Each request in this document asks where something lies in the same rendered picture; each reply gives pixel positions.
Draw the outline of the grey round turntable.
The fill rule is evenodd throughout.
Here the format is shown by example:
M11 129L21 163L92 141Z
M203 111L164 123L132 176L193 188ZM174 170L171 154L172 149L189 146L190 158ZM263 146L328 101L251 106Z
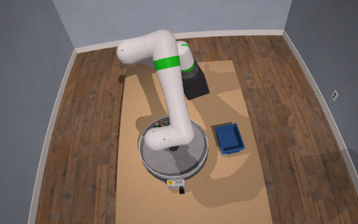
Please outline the grey round turntable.
M208 138L203 128L190 119L194 129L194 138L191 143L159 151L149 149L144 141L146 132L159 120L167 123L168 117L157 119L146 127L139 141L139 153L149 173L152 172L155 178L166 181L168 189L180 188L179 194L184 194L185 180L198 174L205 165L208 158ZM207 140L207 145L205 140Z

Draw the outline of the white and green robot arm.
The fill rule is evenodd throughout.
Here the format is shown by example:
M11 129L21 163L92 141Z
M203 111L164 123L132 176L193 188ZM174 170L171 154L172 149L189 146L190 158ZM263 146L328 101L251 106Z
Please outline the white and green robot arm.
M117 56L126 65L153 66L159 77L170 120L169 126L158 122L145 134L146 146L159 151L186 145L194 138L182 80L192 79L199 71L189 45L176 41L169 30L157 30L144 36L125 39L117 47ZM150 57L150 58L148 58ZM141 60L141 61L140 61ZM165 69L166 68L166 69Z

